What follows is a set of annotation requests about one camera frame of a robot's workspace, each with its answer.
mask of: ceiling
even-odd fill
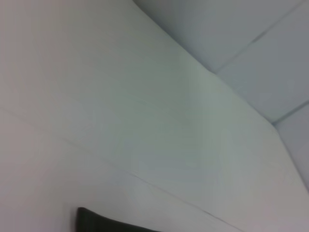
[[[308,0],[135,0],[270,122],[309,101]]]

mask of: ceiling panel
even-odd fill
[[[135,0],[210,71],[217,71],[301,0]]]
[[[306,1],[218,75],[269,121],[309,100]]]

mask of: black object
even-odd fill
[[[122,223],[100,216],[86,208],[78,208],[75,221],[76,232],[155,232],[139,226]]]

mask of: white surface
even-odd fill
[[[301,0],[135,0],[211,71]]]
[[[309,100],[308,24],[305,2],[218,73],[270,121]]]
[[[275,129],[133,2],[2,4],[2,109],[246,232],[308,218]]]
[[[75,209],[164,232],[240,232],[0,110],[0,230],[73,232]]]
[[[276,128],[309,188],[309,105],[280,122]]]

